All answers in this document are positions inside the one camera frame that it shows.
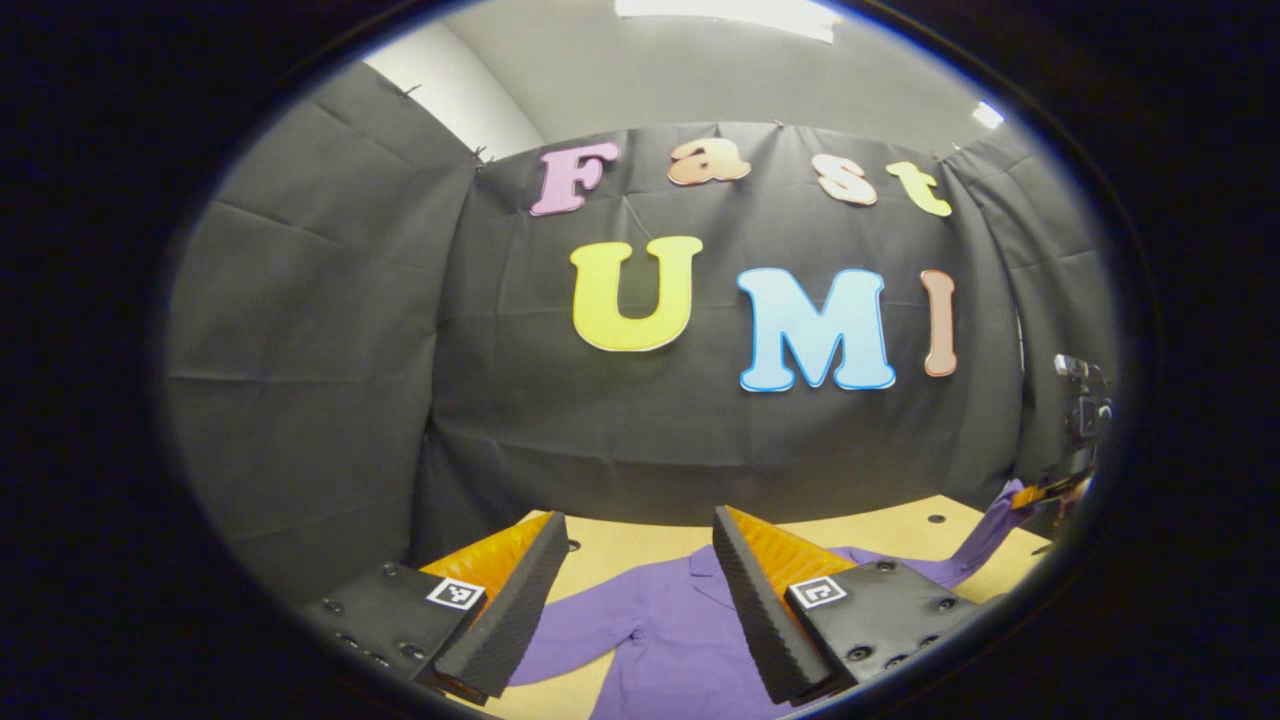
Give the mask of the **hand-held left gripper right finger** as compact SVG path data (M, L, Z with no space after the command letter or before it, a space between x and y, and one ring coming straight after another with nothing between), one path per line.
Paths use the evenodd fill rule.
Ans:
M855 562L726 505L714 510L712 546L776 703L863 685L980 616L980 605L902 560Z

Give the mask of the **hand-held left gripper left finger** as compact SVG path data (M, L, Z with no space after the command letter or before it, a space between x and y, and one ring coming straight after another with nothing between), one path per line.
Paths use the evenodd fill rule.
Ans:
M384 562L301 612L380 674L485 705L522 662L568 552L564 515L544 512L421 568Z

